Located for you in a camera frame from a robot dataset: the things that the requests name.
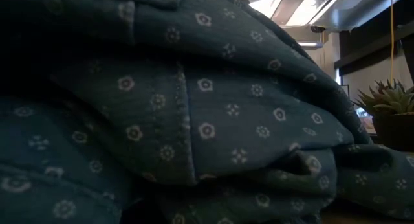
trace aloe plant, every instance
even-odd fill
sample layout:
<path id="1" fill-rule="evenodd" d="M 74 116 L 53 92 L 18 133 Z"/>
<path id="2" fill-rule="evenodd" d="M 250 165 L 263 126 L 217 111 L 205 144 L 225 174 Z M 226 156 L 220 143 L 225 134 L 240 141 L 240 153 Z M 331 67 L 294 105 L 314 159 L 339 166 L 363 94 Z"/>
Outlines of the aloe plant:
<path id="1" fill-rule="evenodd" d="M 386 85 L 377 81 L 376 84 L 378 84 L 377 91 L 369 87 L 373 97 L 358 90 L 361 100 L 353 103 L 364 108 L 374 117 L 414 114 L 414 86 L 405 90 L 400 82 L 394 81 L 394 85 L 391 85 L 389 80 Z"/>

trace clothing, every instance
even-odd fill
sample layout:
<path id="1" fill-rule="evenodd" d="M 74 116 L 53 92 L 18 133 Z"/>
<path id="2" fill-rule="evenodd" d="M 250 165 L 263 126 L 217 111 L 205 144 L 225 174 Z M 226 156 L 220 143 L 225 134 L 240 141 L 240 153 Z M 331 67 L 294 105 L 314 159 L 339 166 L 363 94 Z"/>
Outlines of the clothing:
<path id="1" fill-rule="evenodd" d="M 319 223 L 336 197 L 414 218 L 414 157 L 246 4 L 2 2 L 2 223 L 118 223 L 146 197 L 174 224 Z"/>

